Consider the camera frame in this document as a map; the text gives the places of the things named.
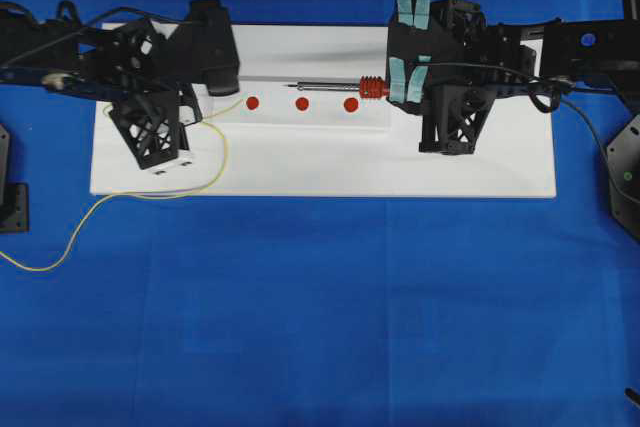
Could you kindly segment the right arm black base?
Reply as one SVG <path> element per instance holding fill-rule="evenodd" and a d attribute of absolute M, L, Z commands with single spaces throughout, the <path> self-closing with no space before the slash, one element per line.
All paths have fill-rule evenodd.
<path fill-rule="evenodd" d="M 609 204 L 613 218 L 639 241 L 639 116 L 607 145 L 611 171 Z"/>

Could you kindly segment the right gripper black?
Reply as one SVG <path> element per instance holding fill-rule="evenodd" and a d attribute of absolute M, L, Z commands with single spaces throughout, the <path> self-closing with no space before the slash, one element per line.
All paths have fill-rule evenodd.
<path fill-rule="evenodd" d="M 534 49 L 524 40 L 543 37 L 543 23 L 490 25 L 481 6 L 467 0 L 430 4 L 429 53 L 464 55 L 468 86 L 444 84 L 428 90 L 421 104 L 421 153 L 471 155 L 495 101 L 535 99 L 545 92 L 536 78 Z"/>

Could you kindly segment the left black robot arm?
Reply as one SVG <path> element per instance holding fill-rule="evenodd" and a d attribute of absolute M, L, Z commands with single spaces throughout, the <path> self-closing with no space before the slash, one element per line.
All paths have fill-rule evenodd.
<path fill-rule="evenodd" d="M 1 5 L 1 79 L 14 85 L 42 87 L 60 95 L 108 102 L 108 114 L 142 170 L 160 169 L 188 150 L 189 124 L 202 120 L 195 86 L 208 85 L 198 36 L 212 24 L 209 9 L 218 0 L 191 2 L 187 16 L 170 36 L 155 26 L 158 15 L 107 30 L 80 20 L 74 3 L 59 3 L 43 22 L 23 6 Z"/>

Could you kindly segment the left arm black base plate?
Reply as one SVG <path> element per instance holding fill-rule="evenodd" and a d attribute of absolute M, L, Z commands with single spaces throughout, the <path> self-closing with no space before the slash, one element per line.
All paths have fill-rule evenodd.
<path fill-rule="evenodd" d="M 29 231 L 29 188 L 26 183 L 9 181 L 11 136 L 1 126 L 1 218 L 2 234 Z"/>

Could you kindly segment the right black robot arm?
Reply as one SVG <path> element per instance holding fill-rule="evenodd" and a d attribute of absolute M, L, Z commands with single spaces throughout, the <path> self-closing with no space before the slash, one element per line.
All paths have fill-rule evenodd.
<path fill-rule="evenodd" d="M 440 0 L 429 9 L 433 42 L 420 103 L 424 153 L 474 152 L 495 101 L 526 97 L 544 114 L 572 92 L 614 95 L 639 112 L 636 20 L 488 24 L 479 5 Z"/>

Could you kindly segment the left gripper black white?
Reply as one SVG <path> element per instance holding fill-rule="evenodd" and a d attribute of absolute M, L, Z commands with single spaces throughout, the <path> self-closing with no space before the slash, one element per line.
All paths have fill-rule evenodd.
<path fill-rule="evenodd" d="M 44 55 L 73 77 L 63 91 L 113 102 L 108 117 L 141 170 L 190 150 L 186 127 L 202 119 L 192 85 L 203 18 L 143 16 L 102 29 L 59 16 L 44 28 Z"/>

